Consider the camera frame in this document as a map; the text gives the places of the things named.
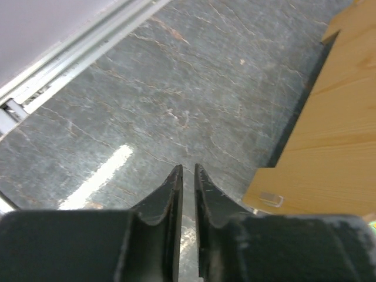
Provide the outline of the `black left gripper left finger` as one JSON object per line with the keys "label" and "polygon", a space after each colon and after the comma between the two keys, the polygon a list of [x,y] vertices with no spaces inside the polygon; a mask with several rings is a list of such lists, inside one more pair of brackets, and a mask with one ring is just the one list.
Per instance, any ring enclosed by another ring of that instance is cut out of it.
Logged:
{"label": "black left gripper left finger", "polygon": [[130,209],[1,218],[2,281],[177,281],[183,168]]}

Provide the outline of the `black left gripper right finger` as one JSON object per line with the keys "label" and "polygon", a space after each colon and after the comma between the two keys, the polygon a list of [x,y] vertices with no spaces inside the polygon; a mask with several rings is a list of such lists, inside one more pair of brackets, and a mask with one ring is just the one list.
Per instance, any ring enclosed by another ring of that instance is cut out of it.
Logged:
{"label": "black left gripper right finger", "polygon": [[195,165],[204,281],[374,281],[375,235],[349,214],[255,215]]}

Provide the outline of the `wooden pet bed frame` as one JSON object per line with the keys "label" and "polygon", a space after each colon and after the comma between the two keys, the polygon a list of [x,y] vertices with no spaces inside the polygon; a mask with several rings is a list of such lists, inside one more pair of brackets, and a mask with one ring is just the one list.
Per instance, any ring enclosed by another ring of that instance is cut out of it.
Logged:
{"label": "wooden pet bed frame", "polygon": [[322,42],[333,46],[276,166],[243,197],[254,209],[375,212],[375,2],[354,1]]}

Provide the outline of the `lemon print cushion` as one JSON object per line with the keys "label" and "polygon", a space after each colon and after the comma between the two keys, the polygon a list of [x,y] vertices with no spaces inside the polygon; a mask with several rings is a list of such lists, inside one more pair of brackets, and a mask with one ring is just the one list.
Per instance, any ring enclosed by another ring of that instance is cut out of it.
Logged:
{"label": "lemon print cushion", "polygon": [[373,229],[376,229],[376,221],[371,221],[369,222],[369,226],[372,227]]}

